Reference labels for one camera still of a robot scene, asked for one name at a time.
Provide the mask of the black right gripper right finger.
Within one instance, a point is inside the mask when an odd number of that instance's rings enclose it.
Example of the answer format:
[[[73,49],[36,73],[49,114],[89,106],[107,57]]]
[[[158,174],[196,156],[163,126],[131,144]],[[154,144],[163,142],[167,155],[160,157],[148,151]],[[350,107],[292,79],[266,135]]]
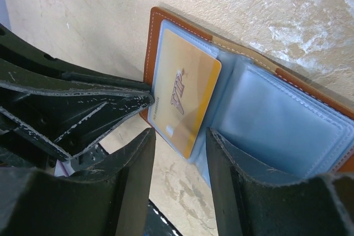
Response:
[[[219,235],[352,235],[353,174],[276,170],[206,131]]]

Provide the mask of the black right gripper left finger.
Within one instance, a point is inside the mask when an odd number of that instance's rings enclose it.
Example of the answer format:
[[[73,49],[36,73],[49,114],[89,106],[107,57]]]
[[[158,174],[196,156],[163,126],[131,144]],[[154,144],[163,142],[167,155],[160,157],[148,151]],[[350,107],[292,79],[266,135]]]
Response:
[[[155,130],[69,177],[38,169],[1,170],[2,235],[142,235]]]

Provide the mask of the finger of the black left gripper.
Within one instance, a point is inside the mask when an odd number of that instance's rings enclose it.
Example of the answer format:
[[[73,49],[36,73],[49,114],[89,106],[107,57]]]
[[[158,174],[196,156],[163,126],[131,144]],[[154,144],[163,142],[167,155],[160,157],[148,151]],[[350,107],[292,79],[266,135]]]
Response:
[[[55,91],[1,81],[1,113],[16,124],[14,133],[61,161],[83,154],[153,102],[147,90]]]
[[[36,74],[60,80],[151,90],[151,86],[142,81],[104,74],[52,57],[27,43],[4,25],[1,25],[1,59]]]

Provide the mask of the gold VIP card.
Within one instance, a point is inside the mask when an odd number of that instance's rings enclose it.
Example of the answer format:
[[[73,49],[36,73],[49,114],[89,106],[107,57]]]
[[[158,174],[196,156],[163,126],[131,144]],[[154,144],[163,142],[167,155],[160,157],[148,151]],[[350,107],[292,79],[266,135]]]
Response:
[[[184,30],[162,27],[148,121],[186,159],[221,72],[218,54],[218,48]]]

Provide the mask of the brown leather card holder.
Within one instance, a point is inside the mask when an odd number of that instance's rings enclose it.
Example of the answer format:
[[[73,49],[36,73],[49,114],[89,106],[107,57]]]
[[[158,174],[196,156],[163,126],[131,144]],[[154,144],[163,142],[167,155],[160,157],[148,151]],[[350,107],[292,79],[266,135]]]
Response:
[[[144,81],[151,85],[152,94],[159,36],[165,25],[219,49],[221,72],[191,156],[185,158],[205,181],[210,179],[207,128],[216,129],[234,146],[270,167],[297,177],[353,171],[353,108],[262,54],[160,7],[150,11],[144,64]],[[149,109],[140,115],[150,124]]]

